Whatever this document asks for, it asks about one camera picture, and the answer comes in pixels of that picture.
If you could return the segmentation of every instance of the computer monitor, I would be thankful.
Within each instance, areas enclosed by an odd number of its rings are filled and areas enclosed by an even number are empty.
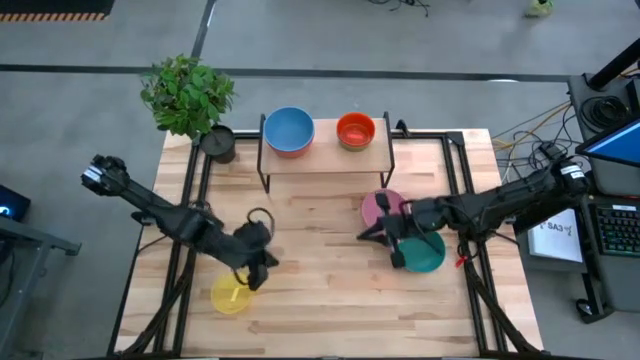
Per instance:
[[[31,200],[0,185],[0,216],[22,221]]]
[[[576,154],[640,167],[640,115],[585,141]]]

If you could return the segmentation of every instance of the black pot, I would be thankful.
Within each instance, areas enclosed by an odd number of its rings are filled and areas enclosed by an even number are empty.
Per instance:
[[[213,161],[228,164],[236,157],[236,138],[233,131],[223,125],[214,125],[200,140],[200,148]]]

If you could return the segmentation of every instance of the blue bowl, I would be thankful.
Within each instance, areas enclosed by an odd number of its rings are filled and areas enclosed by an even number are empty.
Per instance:
[[[282,157],[302,156],[309,150],[313,135],[313,119],[297,107],[283,107],[264,122],[264,139]]]

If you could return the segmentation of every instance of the red clip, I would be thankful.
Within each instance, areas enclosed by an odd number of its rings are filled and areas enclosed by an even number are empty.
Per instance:
[[[460,265],[462,265],[462,263],[464,263],[465,261],[467,261],[467,257],[466,256],[461,256],[460,259],[458,259],[458,261],[456,261],[456,269],[460,267]]]

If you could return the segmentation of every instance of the floor mat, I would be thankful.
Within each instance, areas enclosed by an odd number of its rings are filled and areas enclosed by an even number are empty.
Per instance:
[[[0,0],[0,22],[100,21],[115,0]]]

